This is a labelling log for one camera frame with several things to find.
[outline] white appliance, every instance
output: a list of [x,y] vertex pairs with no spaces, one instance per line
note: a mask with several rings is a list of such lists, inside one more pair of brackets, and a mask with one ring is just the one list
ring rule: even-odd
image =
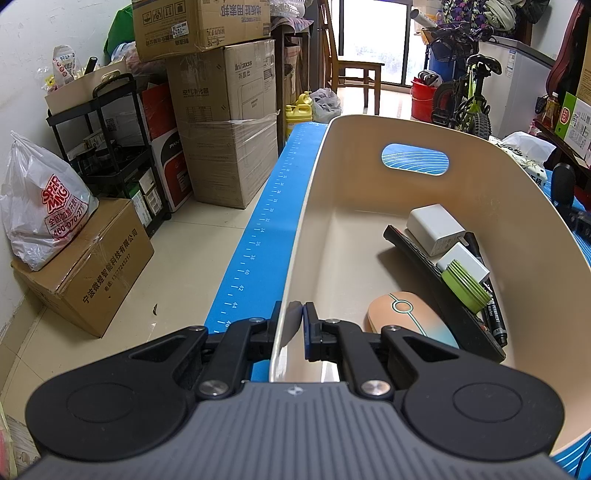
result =
[[480,53],[496,58],[502,75],[485,79],[483,94],[491,106],[492,135],[527,132],[535,117],[538,97],[546,95],[546,79],[554,60],[516,40],[492,37],[480,43]]

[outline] basket handle hole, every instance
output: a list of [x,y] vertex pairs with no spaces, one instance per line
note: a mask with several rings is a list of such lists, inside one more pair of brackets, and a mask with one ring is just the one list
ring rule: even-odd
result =
[[449,159],[445,153],[397,143],[384,148],[382,162],[388,168],[412,170],[429,175],[442,175],[449,166]]

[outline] white wall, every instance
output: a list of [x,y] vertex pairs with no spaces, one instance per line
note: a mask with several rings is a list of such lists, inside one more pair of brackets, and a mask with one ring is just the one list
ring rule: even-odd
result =
[[531,46],[556,59],[577,0],[550,0],[544,16],[533,27]]
[[[47,104],[35,80],[37,69],[51,66],[53,47],[60,44],[71,45],[83,63],[92,55],[103,60],[103,46],[115,13],[130,2],[14,0],[0,12],[0,181],[6,175],[10,130],[59,151],[46,122]],[[64,143],[73,147],[80,140]],[[2,227],[0,237],[1,329],[22,302],[25,287],[10,267],[12,252]]]

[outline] screw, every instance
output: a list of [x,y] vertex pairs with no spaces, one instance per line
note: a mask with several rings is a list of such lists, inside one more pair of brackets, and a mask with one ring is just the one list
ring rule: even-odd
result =
[[379,397],[380,395],[385,395],[390,391],[392,387],[390,384],[383,381],[383,380],[367,380],[361,385],[361,390],[367,395],[371,395],[373,397]]
[[229,387],[225,382],[221,380],[206,380],[199,385],[199,391],[204,395],[211,395],[217,397],[223,395],[228,391]]

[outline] glass door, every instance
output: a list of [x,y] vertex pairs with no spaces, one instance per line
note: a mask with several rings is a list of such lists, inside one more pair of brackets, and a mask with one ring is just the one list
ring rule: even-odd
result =
[[[345,60],[380,61],[383,83],[409,86],[424,67],[426,50],[411,25],[412,0],[332,0],[336,3],[339,54]],[[346,76],[361,76],[347,70]]]

